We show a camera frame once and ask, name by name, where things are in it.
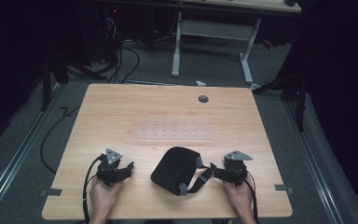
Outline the person's right hand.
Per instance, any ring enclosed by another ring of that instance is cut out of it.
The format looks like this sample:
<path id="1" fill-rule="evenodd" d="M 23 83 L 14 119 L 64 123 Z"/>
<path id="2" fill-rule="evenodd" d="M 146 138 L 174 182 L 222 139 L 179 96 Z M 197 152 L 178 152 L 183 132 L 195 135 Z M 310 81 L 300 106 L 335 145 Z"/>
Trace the person's right hand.
<path id="1" fill-rule="evenodd" d="M 252 192 L 246 183 L 242 182 L 236 187 L 233 183 L 224 182 L 223 186 L 228 200 L 238 217 L 253 217 Z"/>

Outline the person's left hand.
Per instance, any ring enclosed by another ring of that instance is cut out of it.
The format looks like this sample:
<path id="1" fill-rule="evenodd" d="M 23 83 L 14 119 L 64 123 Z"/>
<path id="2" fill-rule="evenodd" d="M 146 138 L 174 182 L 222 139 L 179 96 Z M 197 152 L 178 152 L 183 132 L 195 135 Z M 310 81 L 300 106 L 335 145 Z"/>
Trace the person's left hand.
<path id="1" fill-rule="evenodd" d="M 122 187 L 123 181 L 116 183 L 113 187 L 107 187 L 102 180 L 93 179 L 90 190 L 90 198 L 93 208 L 91 217 L 108 218 Z"/>

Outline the grey tape strip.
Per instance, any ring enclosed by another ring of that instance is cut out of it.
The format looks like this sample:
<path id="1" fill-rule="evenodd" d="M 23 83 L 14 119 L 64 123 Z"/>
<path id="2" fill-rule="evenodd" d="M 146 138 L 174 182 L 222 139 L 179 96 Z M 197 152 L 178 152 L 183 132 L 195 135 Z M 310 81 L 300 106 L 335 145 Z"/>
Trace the grey tape strip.
<path id="1" fill-rule="evenodd" d="M 288 187 L 287 185 L 284 185 L 284 184 L 282 184 L 282 185 L 276 184 L 276 185 L 274 185 L 274 187 L 275 187 L 275 190 L 277 190 L 277 191 L 285 191 L 287 194 L 294 193 L 293 188 Z"/>
<path id="2" fill-rule="evenodd" d="M 60 189 L 42 189 L 39 193 L 41 197 L 60 196 L 62 191 Z"/>

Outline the black pouch with grey strap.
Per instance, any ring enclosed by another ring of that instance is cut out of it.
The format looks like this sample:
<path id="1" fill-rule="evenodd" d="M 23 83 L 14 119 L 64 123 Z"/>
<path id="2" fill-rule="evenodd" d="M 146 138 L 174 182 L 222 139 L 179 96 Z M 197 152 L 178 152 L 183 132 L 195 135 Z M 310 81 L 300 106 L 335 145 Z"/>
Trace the black pouch with grey strap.
<path id="1" fill-rule="evenodd" d="M 199 152 L 172 147 L 158 163 L 151 180 L 170 193 L 182 196 L 199 191 L 212 174 L 212 169 L 203 165 Z"/>

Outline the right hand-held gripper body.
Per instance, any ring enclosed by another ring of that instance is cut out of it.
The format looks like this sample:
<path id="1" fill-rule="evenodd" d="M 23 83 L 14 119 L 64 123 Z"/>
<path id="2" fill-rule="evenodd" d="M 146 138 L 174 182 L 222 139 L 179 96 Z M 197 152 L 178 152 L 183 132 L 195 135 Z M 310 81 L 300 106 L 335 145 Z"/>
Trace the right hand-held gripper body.
<path id="1" fill-rule="evenodd" d="M 227 182 L 233 183 L 236 187 L 247 177 L 247 167 L 244 161 L 251 161 L 253 158 L 241 151 L 234 150 L 224 156 L 224 166 L 228 171 Z"/>

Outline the black metal stand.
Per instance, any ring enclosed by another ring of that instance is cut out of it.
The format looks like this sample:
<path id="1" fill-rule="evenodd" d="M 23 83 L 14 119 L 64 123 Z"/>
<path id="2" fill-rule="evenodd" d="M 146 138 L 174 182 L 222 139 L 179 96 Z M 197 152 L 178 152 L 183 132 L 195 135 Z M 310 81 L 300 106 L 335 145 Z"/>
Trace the black metal stand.
<path id="1" fill-rule="evenodd" d="M 295 123 L 297 128 L 303 132 L 307 84 L 308 73 L 300 72 L 284 77 L 278 77 L 274 81 L 252 90 L 252 93 L 259 94 L 267 90 L 282 89 L 281 98 L 283 101 L 296 100 Z"/>
<path id="2" fill-rule="evenodd" d="M 42 111 L 46 111 L 51 101 L 51 77 L 55 77 L 60 84 L 69 82 L 69 76 L 66 72 L 65 60 L 60 54 L 48 54 L 43 61 L 43 99 Z"/>

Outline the white desk frame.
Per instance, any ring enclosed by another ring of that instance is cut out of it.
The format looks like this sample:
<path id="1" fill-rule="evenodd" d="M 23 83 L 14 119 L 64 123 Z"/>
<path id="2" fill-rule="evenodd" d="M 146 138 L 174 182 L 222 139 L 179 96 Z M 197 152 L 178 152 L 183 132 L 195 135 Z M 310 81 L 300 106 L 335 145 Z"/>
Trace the white desk frame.
<path id="1" fill-rule="evenodd" d="M 253 12 L 300 13 L 302 8 L 296 0 L 177 0 L 181 7 L 189 4 L 212 6 L 219 9 L 250 9 Z M 239 54 L 245 82 L 252 85 L 253 77 L 250 71 L 248 57 L 255 42 L 261 17 L 251 19 L 250 24 L 234 24 L 233 22 L 206 21 L 184 19 L 182 13 L 176 14 L 175 49 L 172 59 L 172 76 L 180 74 L 181 39 L 183 35 L 212 37 L 228 40 L 245 41 L 244 52 Z"/>

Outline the metal floor rail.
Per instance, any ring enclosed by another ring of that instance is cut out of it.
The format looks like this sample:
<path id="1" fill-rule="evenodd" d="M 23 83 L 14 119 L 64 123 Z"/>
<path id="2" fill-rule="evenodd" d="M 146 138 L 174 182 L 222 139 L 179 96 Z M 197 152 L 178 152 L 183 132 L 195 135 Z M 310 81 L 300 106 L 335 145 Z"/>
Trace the metal floor rail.
<path id="1" fill-rule="evenodd" d="M 38 86 L 27 102 L 13 115 L 0 136 L 0 202 L 28 155 L 52 104 L 64 88 L 64 84 L 54 84 L 49 89 L 50 100 L 43 106 L 44 92 L 42 87 Z"/>
<path id="2" fill-rule="evenodd" d="M 337 209 L 335 199 L 332 195 L 331 189 L 327 185 L 324 175 L 311 151 L 310 143 L 303 131 L 301 131 L 296 123 L 296 112 L 291 103 L 282 103 L 289 119 L 296 130 L 297 138 L 299 139 L 301 150 L 304 155 L 305 163 L 307 164 L 310 176 L 318 192 L 319 198 L 324 206 L 324 211 L 327 214 L 331 224 L 344 224 L 341 214 Z"/>

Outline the clear dotted plastic sheet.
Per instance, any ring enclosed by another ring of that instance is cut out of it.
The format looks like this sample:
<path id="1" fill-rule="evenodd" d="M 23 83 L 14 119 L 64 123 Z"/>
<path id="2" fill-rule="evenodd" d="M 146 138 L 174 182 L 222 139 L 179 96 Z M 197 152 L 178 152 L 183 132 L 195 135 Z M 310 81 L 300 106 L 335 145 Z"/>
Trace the clear dotted plastic sheet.
<path id="1" fill-rule="evenodd" d="M 211 138 L 209 123 L 204 119 L 144 118 L 138 122 L 137 137 L 142 140 L 197 140 Z"/>

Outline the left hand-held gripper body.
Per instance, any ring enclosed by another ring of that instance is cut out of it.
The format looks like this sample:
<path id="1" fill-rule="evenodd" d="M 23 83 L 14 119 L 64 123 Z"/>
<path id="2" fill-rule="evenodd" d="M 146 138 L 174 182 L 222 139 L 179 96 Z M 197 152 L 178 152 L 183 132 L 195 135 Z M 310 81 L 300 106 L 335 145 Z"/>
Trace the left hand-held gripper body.
<path id="1" fill-rule="evenodd" d="M 102 161 L 98 166 L 97 177 L 103 181 L 107 187 L 111 187 L 126 178 L 124 169 L 118 169 L 122 155 L 114 150 L 107 148 L 102 155 Z"/>

